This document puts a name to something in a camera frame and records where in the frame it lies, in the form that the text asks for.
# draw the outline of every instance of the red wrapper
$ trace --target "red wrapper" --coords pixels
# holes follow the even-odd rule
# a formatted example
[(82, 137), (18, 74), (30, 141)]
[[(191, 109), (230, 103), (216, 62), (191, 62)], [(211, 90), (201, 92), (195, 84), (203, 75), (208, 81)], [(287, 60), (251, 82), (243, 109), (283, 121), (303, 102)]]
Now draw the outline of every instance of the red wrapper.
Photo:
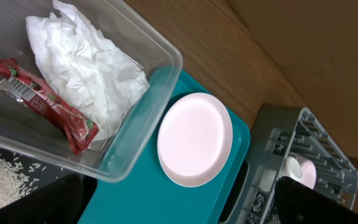
[(6, 78), (23, 102), (64, 133), (75, 154), (84, 151), (99, 131), (95, 122), (68, 105), (48, 83), (18, 66), (16, 59), (0, 60), (0, 76)]

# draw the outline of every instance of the teal tray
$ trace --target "teal tray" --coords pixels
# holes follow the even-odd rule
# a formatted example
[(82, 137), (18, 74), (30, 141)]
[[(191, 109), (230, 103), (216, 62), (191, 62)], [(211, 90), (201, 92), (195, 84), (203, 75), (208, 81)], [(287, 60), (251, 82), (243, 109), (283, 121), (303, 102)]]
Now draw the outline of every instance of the teal tray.
[[(161, 68), (155, 73), (167, 72)], [(150, 83), (158, 80), (152, 75)], [(167, 108), (179, 98), (196, 92), (210, 93), (182, 71)], [(200, 187), (181, 187), (163, 172), (157, 155), (156, 127), (131, 173), (122, 181), (98, 181), (98, 187), (79, 220), (80, 224), (217, 223), (250, 143), (250, 132), (230, 109), (233, 144), (222, 171)]]

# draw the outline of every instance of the plate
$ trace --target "plate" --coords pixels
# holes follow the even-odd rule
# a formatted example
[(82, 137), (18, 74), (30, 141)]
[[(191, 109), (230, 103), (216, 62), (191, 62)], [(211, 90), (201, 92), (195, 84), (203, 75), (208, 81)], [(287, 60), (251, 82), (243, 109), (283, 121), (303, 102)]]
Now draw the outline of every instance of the plate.
[(226, 107), (214, 96), (193, 93), (166, 113), (158, 131), (157, 150), (163, 171), (178, 185), (208, 183), (230, 155), (232, 123)]

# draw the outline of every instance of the crumpled white plastic bag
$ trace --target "crumpled white plastic bag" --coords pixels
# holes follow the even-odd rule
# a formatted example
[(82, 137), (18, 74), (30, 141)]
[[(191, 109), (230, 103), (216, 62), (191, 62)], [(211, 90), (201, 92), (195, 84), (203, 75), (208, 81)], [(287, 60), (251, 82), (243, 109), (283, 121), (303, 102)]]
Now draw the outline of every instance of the crumpled white plastic bag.
[(148, 89), (145, 73), (75, 6), (53, 7), (61, 17), (25, 19), (35, 62), (53, 90), (99, 126), (94, 141), (107, 139)]

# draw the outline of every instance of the gray dish rack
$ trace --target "gray dish rack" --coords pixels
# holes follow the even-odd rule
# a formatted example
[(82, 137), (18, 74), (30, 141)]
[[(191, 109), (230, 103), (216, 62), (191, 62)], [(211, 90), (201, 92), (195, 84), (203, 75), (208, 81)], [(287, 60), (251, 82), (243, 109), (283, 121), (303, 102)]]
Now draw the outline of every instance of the gray dish rack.
[(263, 105), (251, 131), (246, 156), (247, 173), (228, 218), (220, 223), (268, 223), (278, 218), (274, 186), (259, 188), (265, 170), (276, 172), (288, 154), (311, 160), (317, 172), (313, 190), (352, 209), (358, 188), (358, 171), (338, 148), (308, 108)]

